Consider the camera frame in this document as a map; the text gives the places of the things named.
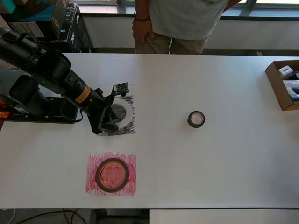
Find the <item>wall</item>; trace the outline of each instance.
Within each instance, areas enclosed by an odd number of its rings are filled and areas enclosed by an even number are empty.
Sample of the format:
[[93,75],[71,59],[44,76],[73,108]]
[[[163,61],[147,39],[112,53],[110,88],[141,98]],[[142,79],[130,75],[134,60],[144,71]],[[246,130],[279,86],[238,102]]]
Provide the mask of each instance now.
[[[134,48],[132,18],[85,17],[94,47]],[[211,49],[299,49],[297,21],[220,20],[211,34]]]

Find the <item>wrist bracelet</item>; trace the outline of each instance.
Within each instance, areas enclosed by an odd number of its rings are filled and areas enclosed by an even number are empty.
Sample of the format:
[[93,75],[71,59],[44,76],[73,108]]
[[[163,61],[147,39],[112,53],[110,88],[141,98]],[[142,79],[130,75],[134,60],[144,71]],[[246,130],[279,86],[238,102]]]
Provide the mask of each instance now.
[[145,22],[146,20],[150,20],[150,17],[147,18],[147,19],[137,19],[137,18],[135,17],[134,20],[133,20],[133,23],[134,23],[135,21],[138,21],[138,22]]

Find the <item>cable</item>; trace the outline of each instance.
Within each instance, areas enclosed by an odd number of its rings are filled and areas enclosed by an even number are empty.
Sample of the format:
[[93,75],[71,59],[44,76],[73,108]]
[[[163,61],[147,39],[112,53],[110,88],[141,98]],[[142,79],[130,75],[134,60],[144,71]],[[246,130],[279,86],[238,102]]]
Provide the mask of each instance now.
[[36,218],[36,217],[39,217],[39,216],[48,215],[48,214],[55,214],[55,213],[64,213],[64,212],[71,212],[71,213],[73,213],[73,215],[76,214],[77,216],[79,216],[79,217],[82,219],[82,221],[84,222],[84,224],[86,224],[86,221],[83,219],[82,216],[80,216],[80,215],[79,215],[78,213],[76,213],[75,211],[71,211],[71,210],[52,211],[52,212],[42,213],[42,214],[39,214],[39,215],[30,217],[30,218],[27,218],[27,219],[25,219],[25,220],[22,220],[22,221],[20,221],[20,222],[18,222],[18,223],[16,223],[16,224],[24,223],[24,222],[26,222],[26,221],[28,221],[28,220],[31,220],[31,219]]
[[73,224],[73,217],[74,217],[74,214],[75,214],[75,213],[73,213],[72,216],[71,216],[71,224]]
[[67,220],[67,217],[65,215],[65,211],[64,211],[64,217],[65,217],[65,220],[66,220],[67,224],[70,224],[70,222]]
[[10,224],[10,223],[11,223],[11,221],[14,219],[14,216],[15,216],[15,209],[14,209],[14,214],[13,214],[13,216],[11,217],[10,221],[9,221],[7,224]]
[[64,108],[64,106],[61,106],[60,109],[59,109],[61,116],[62,116],[64,119],[69,120],[69,121],[73,121],[73,122],[75,122],[75,123],[78,123],[78,122],[80,122],[80,121],[83,120],[82,111],[88,109],[88,107],[82,107],[82,108],[80,109],[81,118],[78,119],[78,120],[74,120],[74,119],[68,118],[68,117],[66,117],[66,116],[64,115],[64,113],[63,113],[63,111],[62,111],[63,108]]

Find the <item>orange label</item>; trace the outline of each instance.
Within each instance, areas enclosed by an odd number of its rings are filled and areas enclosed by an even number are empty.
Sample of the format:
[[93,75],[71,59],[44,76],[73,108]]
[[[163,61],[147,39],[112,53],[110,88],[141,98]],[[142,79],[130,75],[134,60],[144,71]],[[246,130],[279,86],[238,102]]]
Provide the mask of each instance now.
[[8,118],[10,112],[7,111],[0,111],[0,118]]
[[86,84],[85,89],[83,90],[81,95],[78,96],[78,98],[75,100],[81,104],[88,97],[89,93],[90,93],[90,87],[89,85]]

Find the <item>hand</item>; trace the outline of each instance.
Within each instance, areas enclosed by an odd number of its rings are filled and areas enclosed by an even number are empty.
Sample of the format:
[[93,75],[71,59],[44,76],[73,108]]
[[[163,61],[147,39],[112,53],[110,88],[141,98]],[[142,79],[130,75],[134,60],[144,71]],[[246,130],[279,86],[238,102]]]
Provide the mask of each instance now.
[[135,41],[143,43],[146,34],[149,34],[151,38],[155,38],[155,33],[153,32],[150,20],[146,20],[144,22],[135,20],[132,30]]

